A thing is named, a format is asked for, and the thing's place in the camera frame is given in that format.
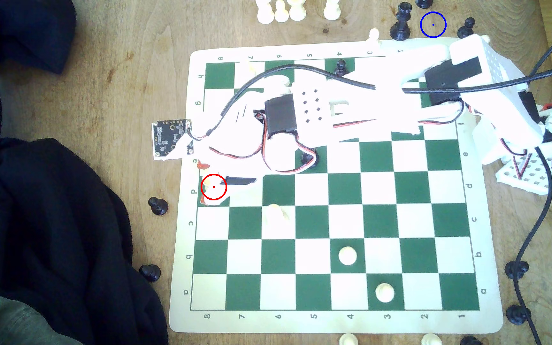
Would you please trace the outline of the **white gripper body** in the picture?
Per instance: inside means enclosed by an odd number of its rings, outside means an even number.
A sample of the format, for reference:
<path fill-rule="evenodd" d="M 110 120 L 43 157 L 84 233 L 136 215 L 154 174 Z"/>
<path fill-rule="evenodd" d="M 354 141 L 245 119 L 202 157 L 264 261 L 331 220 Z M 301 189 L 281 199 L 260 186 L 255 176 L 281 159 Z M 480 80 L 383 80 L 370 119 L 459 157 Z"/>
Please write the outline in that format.
<path fill-rule="evenodd" d="M 219 163 L 259 163 L 264 168 L 327 168 L 333 136 L 333 106 L 322 77 L 291 87 L 246 92 L 210 137 L 196 144 L 195 157 Z"/>

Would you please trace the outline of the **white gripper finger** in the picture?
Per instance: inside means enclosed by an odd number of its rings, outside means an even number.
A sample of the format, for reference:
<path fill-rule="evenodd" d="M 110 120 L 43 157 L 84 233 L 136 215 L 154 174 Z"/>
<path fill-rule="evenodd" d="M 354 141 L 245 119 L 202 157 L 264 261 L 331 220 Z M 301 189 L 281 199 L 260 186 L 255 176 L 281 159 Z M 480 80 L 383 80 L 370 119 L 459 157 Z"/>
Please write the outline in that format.
<path fill-rule="evenodd" d="M 214 166 L 206 163 L 199 159 L 199 157 L 194 158 L 194 167 L 197 168 L 199 177 L 205 177 L 211 174 L 219 174 L 219 170 Z"/>
<path fill-rule="evenodd" d="M 259 163 L 219 163 L 218 173 L 224 177 L 221 185 L 245 186 L 257 182 L 265 175 L 264 164 Z"/>

